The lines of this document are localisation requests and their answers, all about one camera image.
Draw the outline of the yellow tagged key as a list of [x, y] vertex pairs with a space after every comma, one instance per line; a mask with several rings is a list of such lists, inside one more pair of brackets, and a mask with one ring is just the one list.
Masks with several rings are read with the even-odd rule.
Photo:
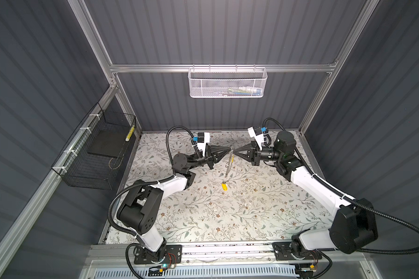
[[222, 182], [222, 189], [223, 189], [224, 191], [226, 191], [226, 190], [228, 189], [228, 186], [227, 186], [227, 182], [226, 182], [226, 181], [223, 181], [223, 182]]

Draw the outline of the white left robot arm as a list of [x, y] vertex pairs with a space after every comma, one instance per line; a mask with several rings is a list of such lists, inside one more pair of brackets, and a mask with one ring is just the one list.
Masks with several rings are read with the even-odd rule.
[[172, 158], [173, 175], [151, 182], [137, 180], [117, 194], [108, 209], [109, 224], [134, 236], [148, 260], [162, 261], [166, 254], [166, 239], [155, 226], [162, 201], [193, 184], [196, 174], [192, 169], [205, 165], [213, 169], [231, 150], [230, 147], [206, 144], [204, 152], [196, 148], [192, 155], [176, 154]]

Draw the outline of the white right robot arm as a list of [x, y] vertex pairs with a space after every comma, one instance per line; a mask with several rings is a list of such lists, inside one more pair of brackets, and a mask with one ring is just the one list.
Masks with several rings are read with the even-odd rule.
[[354, 198], [338, 190], [315, 174], [302, 158], [292, 133], [282, 130], [274, 143], [267, 142], [265, 127], [250, 127], [250, 144], [234, 151], [235, 155], [258, 166], [273, 162], [287, 181], [304, 189], [334, 218], [327, 229], [308, 229], [295, 234], [289, 250], [295, 259], [304, 259], [311, 251], [339, 250], [351, 254], [377, 240], [377, 224], [372, 212], [353, 204]]

